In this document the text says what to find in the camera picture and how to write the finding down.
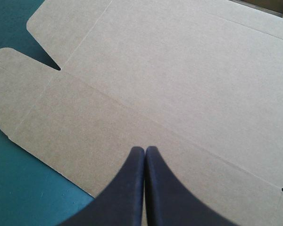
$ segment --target corrugated cardboard sheet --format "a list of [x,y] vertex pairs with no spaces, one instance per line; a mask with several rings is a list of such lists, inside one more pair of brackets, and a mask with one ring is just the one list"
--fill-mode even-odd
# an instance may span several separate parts
[[156,145],[240,225],[283,225],[283,19],[226,0],[46,0],[0,49],[0,128],[92,195]]

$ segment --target cardboard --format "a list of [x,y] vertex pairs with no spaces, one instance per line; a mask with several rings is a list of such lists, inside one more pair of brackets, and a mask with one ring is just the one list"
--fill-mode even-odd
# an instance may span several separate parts
[[94,196],[156,145],[221,215],[283,225],[283,19],[225,0],[69,6],[28,22],[61,71],[0,49],[2,131]]

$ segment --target black object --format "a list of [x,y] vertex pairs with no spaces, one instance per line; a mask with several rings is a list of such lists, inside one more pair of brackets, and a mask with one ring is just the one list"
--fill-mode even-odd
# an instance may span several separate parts
[[176,178],[156,147],[134,147],[105,190],[61,226],[140,226],[143,174],[149,226],[234,226]]
[[133,147],[122,168],[99,196],[61,226],[140,226],[145,153]]
[[234,226],[192,193],[176,178],[156,147],[148,147],[145,194],[149,226]]

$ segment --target floor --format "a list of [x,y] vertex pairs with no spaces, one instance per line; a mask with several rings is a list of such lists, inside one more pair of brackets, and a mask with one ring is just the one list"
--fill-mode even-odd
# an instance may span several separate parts
[[[0,0],[0,48],[14,48],[58,69],[26,30],[43,1]],[[0,226],[55,225],[92,200],[0,131]]]

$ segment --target teal floor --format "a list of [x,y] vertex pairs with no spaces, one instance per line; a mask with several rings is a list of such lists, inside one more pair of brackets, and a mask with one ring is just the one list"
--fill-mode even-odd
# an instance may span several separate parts
[[[0,48],[14,48],[58,69],[26,30],[43,1],[0,0]],[[92,200],[0,131],[0,226],[56,225]]]

